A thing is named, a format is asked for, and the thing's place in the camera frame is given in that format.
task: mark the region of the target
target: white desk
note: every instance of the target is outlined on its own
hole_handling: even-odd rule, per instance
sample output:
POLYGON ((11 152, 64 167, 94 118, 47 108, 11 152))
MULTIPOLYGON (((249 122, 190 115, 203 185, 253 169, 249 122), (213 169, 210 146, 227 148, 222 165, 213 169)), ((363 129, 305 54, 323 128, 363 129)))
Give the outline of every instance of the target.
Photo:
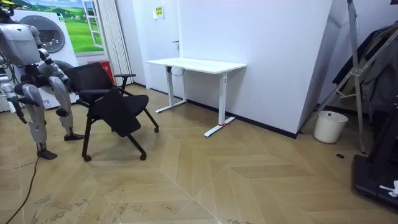
POLYGON ((185 82, 184 82, 184 74, 182 75, 183 81, 183 97, 182 101, 178 103, 173 102, 174 91, 173 91, 173 80, 172 74, 167 71, 167 67, 179 67, 184 68, 186 70, 194 71, 194 72, 203 72, 220 76, 220 99, 218 106, 218 125, 214 128, 210 129, 205 133, 206 137, 209 137, 217 130, 224 127, 226 124, 233 121, 235 118, 230 117, 225 120, 225 103, 226 103, 226 81, 228 72, 246 67, 246 64, 242 63, 230 63, 230 62, 217 62, 217 61, 209 61, 209 60, 197 60, 197 59, 189 59, 189 58, 168 58, 168 59, 160 59, 160 60, 150 60, 147 63, 153 63, 156 65, 165 65, 166 76, 167 76, 167 88, 169 91, 169 105, 161 108, 156 113, 160 113, 163 110, 167 110, 174 106, 180 105, 182 103, 187 102, 187 97, 185 96, 185 82))

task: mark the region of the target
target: robot leg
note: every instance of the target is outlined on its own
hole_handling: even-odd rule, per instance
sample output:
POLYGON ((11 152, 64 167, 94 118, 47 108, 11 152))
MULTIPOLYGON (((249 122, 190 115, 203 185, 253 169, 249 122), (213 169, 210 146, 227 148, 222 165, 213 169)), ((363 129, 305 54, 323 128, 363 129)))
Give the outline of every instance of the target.
POLYGON ((23 95, 25 98, 31 99, 36 105, 26 104, 26 108, 30 114, 31 121, 28 121, 30 134, 36 142, 37 156, 43 159, 55 159, 57 155, 47 150, 47 131, 44 120, 44 106, 42 96, 36 86, 31 84, 24 84, 22 86, 23 95))
POLYGON ((67 88, 60 78, 50 77, 50 85, 54 88, 55 97, 61 106, 56 110, 56 114, 60 117, 62 126, 67 131, 63 137, 65 141, 83 139, 84 135, 73 133, 73 115, 70 109, 70 97, 67 88))

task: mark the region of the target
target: landscape poster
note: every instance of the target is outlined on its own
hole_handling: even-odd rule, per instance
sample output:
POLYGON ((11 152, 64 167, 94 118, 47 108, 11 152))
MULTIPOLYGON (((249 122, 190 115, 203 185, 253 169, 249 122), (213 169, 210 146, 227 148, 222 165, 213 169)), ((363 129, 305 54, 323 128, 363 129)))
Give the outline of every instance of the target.
MULTIPOLYGON (((20 6, 30 7, 29 3, 24 0, 13 0, 13 2, 20 6)), ((23 7, 19 9, 62 14, 75 53, 103 50, 100 47, 94 46, 81 0, 30 0, 30 3, 32 4, 31 8, 23 7)), ((88 4, 86 5, 87 8, 92 8, 91 3, 87 2, 86 4, 88 4)), ((90 19, 90 22, 93 29, 98 30, 96 21, 90 19)), ((97 44, 101 44, 98 34, 96 34, 95 38, 97 44)))

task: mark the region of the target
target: black office chair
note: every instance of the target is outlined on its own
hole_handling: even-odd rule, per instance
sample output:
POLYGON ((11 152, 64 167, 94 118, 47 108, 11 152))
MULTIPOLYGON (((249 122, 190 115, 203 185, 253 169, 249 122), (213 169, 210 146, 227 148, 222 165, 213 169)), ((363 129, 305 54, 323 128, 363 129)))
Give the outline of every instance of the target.
POLYGON ((135 75, 117 75, 123 77, 123 87, 114 86, 108 75, 99 63, 82 65, 64 71, 72 81, 74 91, 80 99, 79 105, 88 108, 85 140, 81 156, 86 162, 91 160, 87 154, 91 125, 103 119, 113 131, 121 137, 128 137, 141 152, 140 160, 146 160, 146 152, 131 136, 131 133, 141 128, 136 116, 145 111, 149 119, 155 125, 155 133, 159 132, 159 125, 146 110, 149 98, 146 95, 133 95, 124 88, 127 78, 135 75))

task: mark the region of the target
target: herringbone parquet floor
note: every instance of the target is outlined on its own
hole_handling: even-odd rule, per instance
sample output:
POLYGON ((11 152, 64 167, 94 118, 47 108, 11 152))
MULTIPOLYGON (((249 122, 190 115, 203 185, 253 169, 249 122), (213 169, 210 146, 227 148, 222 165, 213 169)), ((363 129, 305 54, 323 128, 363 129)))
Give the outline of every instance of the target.
MULTIPOLYGON (((148 160, 99 121, 89 144, 93 160, 85 163, 83 141, 64 142, 54 110, 46 111, 48 149, 58 158, 39 161, 30 199, 13 223, 398 223, 398 215, 350 189, 354 119, 332 145, 311 131, 293 140, 239 120, 206 138, 216 113, 186 104, 155 114, 167 96, 127 89, 150 96, 148 109, 160 125, 154 133, 146 115, 139 116, 142 128, 133 135, 148 160)), ((75 131, 83 133, 86 109, 75 105, 73 113, 75 131)), ((1 113, 0 223, 22 203, 35 158, 28 127, 1 113)))

